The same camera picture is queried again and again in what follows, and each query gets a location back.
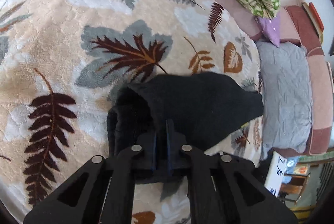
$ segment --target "black cloth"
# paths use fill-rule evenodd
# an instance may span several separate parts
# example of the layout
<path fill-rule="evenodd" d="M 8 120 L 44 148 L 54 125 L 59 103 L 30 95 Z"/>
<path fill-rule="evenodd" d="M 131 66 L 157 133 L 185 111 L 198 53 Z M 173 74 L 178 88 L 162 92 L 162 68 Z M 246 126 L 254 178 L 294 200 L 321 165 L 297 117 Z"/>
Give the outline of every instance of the black cloth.
<path fill-rule="evenodd" d="M 117 155 L 149 130 L 159 138 L 167 119 L 188 144 L 207 150 L 262 113 L 262 96 L 243 90 L 229 76 L 158 75 L 120 89 L 107 118 L 109 153 Z"/>

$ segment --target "leaf-patterned blanket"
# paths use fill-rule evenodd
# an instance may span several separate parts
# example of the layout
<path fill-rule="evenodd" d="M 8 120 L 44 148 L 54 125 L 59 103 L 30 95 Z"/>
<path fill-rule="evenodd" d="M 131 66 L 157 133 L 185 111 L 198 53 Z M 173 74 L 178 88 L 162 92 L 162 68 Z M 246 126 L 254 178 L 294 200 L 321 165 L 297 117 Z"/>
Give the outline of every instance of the leaf-patterned blanket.
<path fill-rule="evenodd" d="M 254 42 L 213 0 L 0 0 L 0 62 L 0 199 L 19 222 L 108 156 L 106 116 L 125 82 L 210 70 L 261 90 Z M 261 129 L 254 119 L 207 153 L 258 164 Z M 186 182 L 163 201 L 161 190 L 136 186 L 134 222 L 189 221 Z"/>

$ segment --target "wrinkled gray pillowcase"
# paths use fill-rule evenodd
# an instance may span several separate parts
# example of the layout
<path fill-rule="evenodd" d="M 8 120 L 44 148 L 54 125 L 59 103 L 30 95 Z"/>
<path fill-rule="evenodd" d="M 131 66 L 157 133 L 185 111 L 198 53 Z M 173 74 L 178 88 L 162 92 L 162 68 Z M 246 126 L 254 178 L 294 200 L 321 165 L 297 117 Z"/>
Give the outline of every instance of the wrinkled gray pillowcase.
<path fill-rule="evenodd" d="M 257 42 L 263 78 L 261 159 L 272 147 L 304 152 L 312 127 L 312 90 L 303 48 Z"/>

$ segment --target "purple cloth corner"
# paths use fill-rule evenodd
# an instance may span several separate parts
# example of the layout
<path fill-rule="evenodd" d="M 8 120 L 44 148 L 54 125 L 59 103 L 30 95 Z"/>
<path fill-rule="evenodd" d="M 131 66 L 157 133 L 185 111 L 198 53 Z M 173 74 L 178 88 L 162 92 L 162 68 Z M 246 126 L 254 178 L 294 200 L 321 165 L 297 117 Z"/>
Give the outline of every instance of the purple cloth corner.
<path fill-rule="evenodd" d="M 273 19 L 257 17 L 258 23 L 261 25 L 262 33 L 266 38 L 273 43 L 274 46 L 280 47 L 280 24 L 281 18 L 278 12 L 277 16 Z"/>

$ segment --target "round metal bolt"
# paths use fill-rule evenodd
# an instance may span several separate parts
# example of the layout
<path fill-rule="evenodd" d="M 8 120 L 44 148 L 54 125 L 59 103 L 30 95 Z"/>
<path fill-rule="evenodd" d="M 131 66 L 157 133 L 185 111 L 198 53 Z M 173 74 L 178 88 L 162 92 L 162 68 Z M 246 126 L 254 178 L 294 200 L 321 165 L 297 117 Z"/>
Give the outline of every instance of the round metal bolt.
<path fill-rule="evenodd" d="M 132 149 L 133 151 L 141 151 L 141 150 L 142 150 L 142 146 L 141 146 L 141 145 L 133 145 L 133 146 L 131 147 L 131 149 Z"/>
<path fill-rule="evenodd" d="M 98 163 L 101 163 L 102 162 L 102 157 L 100 155 L 95 155 L 91 161 L 94 163 L 94 164 L 98 164 Z"/>
<path fill-rule="evenodd" d="M 181 149 L 183 150 L 183 151 L 191 151 L 192 150 L 192 147 L 190 146 L 190 145 L 183 145 L 182 147 L 181 147 Z"/>
<path fill-rule="evenodd" d="M 225 163 L 228 163 L 228 162 L 231 162 L 232 160 L 232 157 L 229 156 L 228 154 L 224 154 L 222 157 L 221 157 L 221 160 Z"/>

